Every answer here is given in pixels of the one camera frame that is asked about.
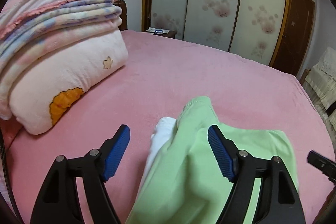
metal screw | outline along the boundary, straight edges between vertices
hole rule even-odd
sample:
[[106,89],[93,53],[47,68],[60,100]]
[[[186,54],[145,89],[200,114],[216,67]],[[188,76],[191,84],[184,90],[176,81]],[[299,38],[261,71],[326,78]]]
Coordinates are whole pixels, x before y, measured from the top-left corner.
[[273,160],[274,160],[275,162],[277,162],[277,163],[282,162],[282,159],[281,159],[280,157],[278,157],[278,156],[274,156],[274,157],[273,157]]
[[98,149],[92,149],[91,151],[90,151],[90,155],[91,156],[96,156],[96,155],[98,155],[99,154],[99,150]]
[[240,150],[240,151],[239,151],[239,155],[241,155],[242,157],[247,157],[249,154],[248,154],[248,152],[245,151],[245,150]]
[[59,156],[56,157],[56,161],[57,162],[61,162],[63,160],[64,160],[64,156],[63,155],[59,155]]

pink ruffle trim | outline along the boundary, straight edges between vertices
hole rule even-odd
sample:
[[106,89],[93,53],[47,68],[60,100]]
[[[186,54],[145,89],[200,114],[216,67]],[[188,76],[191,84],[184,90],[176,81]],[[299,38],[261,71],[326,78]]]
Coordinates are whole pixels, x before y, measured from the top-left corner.
[[3,29],[0,30],[0,39],[3,39],[8,33],[12,32],[16,28],[16,26],[18,26],[24,19],[35,16],[35,15],[40,15],[40,14],[42,14],[42,13],[48,11],[48,10],[58,8],[61,5],[64,5],[66,3],[73,2],[73,1],[76,1],[76,0],[57,1],[57,2],[50,3],[50,4],[45,5],[45,6],[38,7],[35,10],[32,10],[32,11],[21,14],[19,17],[17,17],[15,19],[14,22],[8,24],[7,26],[5,26]]

orange applique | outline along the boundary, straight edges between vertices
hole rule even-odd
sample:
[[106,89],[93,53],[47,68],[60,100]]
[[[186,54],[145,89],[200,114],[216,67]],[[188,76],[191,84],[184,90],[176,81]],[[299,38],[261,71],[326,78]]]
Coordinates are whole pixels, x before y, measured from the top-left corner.
[[62,91],[53,98],[51,104],[49,105],[49,113],[53,126],[62,117],[64,112],[66,112],[66,110],[71,107],[71,105],[76,102],[83,94],[84,91],[82,88],[74,88],[67,91]]
[[111,57],[107,57],[106,60],[103,61],[103,65],[104,65],[104,69],[110,69],[112,66],[113,60],[111,59]]

pink bedsheet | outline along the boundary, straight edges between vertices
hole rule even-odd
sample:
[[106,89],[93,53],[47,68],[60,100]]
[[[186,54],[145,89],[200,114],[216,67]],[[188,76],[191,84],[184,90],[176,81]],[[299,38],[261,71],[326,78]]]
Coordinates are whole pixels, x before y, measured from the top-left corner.
[[[17,205],[26,223],[57,155],[83,156],[100,147],[125,123],[131,141],[106,188],[122,223],[135,201],[150,146],[163,116],[177,117],[193,97],[212,100],[221,122],[238,128],[279,129],[295,150],[300,196],[311,224],[333,185],[307,164],[312,149],[335,159],[326,128],[295,77],[237,55],[146,33],[124,31],[127,65],[80,99],[48,133],[22,131],[9,150]],[[84,190],[79,196],[86,223],[92,223]]]

paper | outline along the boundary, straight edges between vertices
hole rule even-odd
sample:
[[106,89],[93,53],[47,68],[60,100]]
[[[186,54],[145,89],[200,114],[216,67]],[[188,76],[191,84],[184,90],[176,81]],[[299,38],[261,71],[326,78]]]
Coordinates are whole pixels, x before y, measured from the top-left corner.
[[156,29],[149,27],[149,29],[146,32],[155,32],[155,31],[163,31],[163,33],[169,33],[169,30],[164,30],[164,29]]

